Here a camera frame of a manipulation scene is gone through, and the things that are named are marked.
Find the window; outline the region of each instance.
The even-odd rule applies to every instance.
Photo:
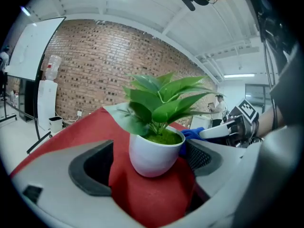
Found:
[[[245,98],[259,114],[271,107],[270,89],[267,85],[245,85]]]

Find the black mesh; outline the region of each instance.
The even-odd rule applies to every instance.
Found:
[[[187,145],[186,160],[188,165],[194,171],[200,167],[203,167],[211,162],[211,156],[206,152],[192,146]]]

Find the green moss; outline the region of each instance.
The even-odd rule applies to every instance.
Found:
[[[181,143],[181,137],[174,132],[164,129],[161,135],[156,135],[154,132],[150,131],[147,135],[142,136],[146,140],[151,142],[161,143],[161,144],[178,144]]]

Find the blue glove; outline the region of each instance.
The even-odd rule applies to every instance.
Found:
[[[203,140],[199,135],[201,131],[205,130],[203,127],[199,127],[197,129],[185,129],[182,130],[182,134],[185,136],[186,139],[198,139],[198,140]],[[186,142],[181,146],[180,148],[180,155],[185,156],[186,155]]]

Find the white cabinet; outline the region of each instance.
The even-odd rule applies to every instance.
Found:
[[[38,90],[38,124],[43,130],[50,129],[49,118],[55,116],[57,83],[51,80],[41,80]]]
[[[208,129],[211,122],[211,118],[205,116],[193,116],[190,129],[195,129],[198,127],[203,127]]]

